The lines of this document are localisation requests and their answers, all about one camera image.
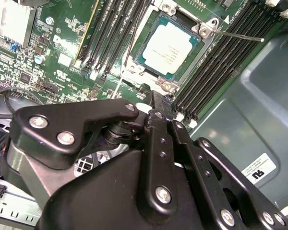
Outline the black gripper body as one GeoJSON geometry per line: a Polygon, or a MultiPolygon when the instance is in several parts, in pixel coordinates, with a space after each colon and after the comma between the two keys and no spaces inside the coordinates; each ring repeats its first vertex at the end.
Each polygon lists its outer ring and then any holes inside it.
{"type": "Polygon", "coordinates": [[[146,220],[136,205],[142,152],[128,151],[58,189],[46,203],[39,230],[212,230],[198,210],[182,168],[175,169],[179,206],[164,224],[146,220]]]}

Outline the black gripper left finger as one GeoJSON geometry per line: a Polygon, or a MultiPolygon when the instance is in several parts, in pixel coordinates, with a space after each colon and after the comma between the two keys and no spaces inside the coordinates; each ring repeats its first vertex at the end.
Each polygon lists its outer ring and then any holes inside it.
{"type": "Polygon", "coordinates": [[[144,216],[172,216],[178,208],[174,183],[173,117],[162,95],[152,92],[148,113],[126,99],[24,107],[11,121],[10,149],[57,174],[81,157],[127,144],[139,158],[135,192],[144,216]]]}

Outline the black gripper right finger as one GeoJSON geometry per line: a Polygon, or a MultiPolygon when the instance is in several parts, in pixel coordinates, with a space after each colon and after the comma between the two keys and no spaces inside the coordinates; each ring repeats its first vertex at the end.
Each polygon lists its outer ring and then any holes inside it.
{"type": "Polygon", "coordinates": [[[191,139],[168,97],[160,97],[160,107],[205,230],[288,230],[286,217],[211,141],[191,139]]]}

